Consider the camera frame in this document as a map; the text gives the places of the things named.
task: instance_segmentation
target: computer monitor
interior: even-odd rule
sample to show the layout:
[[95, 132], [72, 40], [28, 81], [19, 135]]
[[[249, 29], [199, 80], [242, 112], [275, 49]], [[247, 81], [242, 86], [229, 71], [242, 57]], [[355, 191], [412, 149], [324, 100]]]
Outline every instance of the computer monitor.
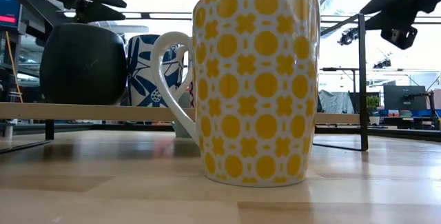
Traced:
[[424, 86], [384, 85], [384, 108], [386, 110], [426, 110], [426, 96], [417, 96], [412, 100], [405, 99], [409, 94], [426, 92]]
[[0, 31], [18, 32], [21, 4], [17, 0], [0, 0]]

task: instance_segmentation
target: mug handle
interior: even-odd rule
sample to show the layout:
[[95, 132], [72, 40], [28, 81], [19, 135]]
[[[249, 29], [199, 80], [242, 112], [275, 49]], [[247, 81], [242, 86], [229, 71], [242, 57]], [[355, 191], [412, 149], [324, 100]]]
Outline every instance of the mug handle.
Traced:
[[[176, 50], [176, 58], [183, 59], [185, 52], [189, 51], [188, 47], [186, 45], [182, 45]], [[192, 82], [191, 75], [193, 74], [193, 68], [192, 63], [190, 62], [190, 56], [188, 56], [188, 71], [187, 75], [185, 76], [184, 82], [181, 83], [181, 85], [176, 89], [176, 91], [173, 93], [174, 100], [179, 101], [179, 98], [184, 94], [185, 90], [190, 86], [190, 83]]]
[[165, 80], [163, 74], [163, 56], [166, 49], [174, 44], [183, 44], [187, 46], [189, 49], [188, 59], [190, 61], [190, 65], [193, 65], [192, 61], [192, 39], [182, 33], [182, 32], [167, 32], [161, 35], [153, 45], [152, 53], [150, 54], [150, 63], [152, 65], [152, 74], [155, 84], [158, 88], [159, 93], [164, 98], [164, 101], [168, 105], [168, 108], [172, 111], [172, 113], [176, 116], [179, 122], [181, 122], [182, 126], [187, 130], [188, 134], [193, 138], [195, 143], [198, 145], [197, 136], [196, 136], [196, 124], [195, 122], [188, 117], [188, 115], [184, 112], [184, 110], [179, 106], [176, 102], [176, 99], [172, 96], [172, 93], [167, 87], [167, 81]]

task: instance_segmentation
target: wooden surface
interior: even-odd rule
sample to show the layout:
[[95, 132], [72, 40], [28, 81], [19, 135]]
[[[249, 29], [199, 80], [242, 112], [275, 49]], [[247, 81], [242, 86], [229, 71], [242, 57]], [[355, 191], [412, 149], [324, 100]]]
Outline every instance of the wooden surface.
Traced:
[[[438, 143], [369, 137], [369, 152], [313, 147], [307, 179], [269, 189], [203, 176], [171, 132], [56, 134], [0, 155], [0, 223], [440, 223]], [[16, 136], [26, 143], [43, 135]], [[355, 145], [359, 136], [319, 135]]]
[[[194, 119], [194, 109], [185, 109]], [[175, 121], [168, 108], [42, 103], [0, 103], [0, 119]], [[360, 123], [358, 114], [317, 113], [317, 123]]]

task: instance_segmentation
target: mug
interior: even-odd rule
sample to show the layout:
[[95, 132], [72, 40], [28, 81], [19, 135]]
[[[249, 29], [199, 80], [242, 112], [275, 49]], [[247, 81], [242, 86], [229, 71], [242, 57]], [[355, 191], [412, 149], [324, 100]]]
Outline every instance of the mug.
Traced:
[[[317, 101], [318, 0], [200, 0], [193, 36], [161, 35], [152, 50], [154, 80], [199, 146], [205, 175], [254, 187], [304, 180]], [[196, 122], [165, 87], [160, 55], [189, 48]]]
[[[129, 40], [127, 56], [128, 95], [131, 106], [167, 107], [152, 76], [150, 53], [159, 35], [144, 34]], [[183, 55], [187, 49], [182, 45], [171, 45], [163, 52], [163, 71], [167, 86], [175, 99], [179, 99], [192, 78], [183, 78]]]

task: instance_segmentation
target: cable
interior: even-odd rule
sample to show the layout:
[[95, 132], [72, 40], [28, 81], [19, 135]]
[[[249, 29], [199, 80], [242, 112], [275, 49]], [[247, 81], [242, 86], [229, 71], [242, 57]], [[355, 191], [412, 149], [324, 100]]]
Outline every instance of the cable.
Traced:
[[17, 92], [19, 93], [20, 102], [23, 103], [23, 97], [21, 96], [21, 91], [20, 91], [20, 87], [19, 87], [19, 80], [17, 78], [17, 73], [15, 72], [15, 63], [14, 63], [14, 58], [12, 57], [11, 43], [9, 41], [9, 32], [8, 31], [6, 31], [6, 43], [8, 44], [9, 58], [11, 59], [12, 72], [14, 73], [15, 86], [17, 87]]

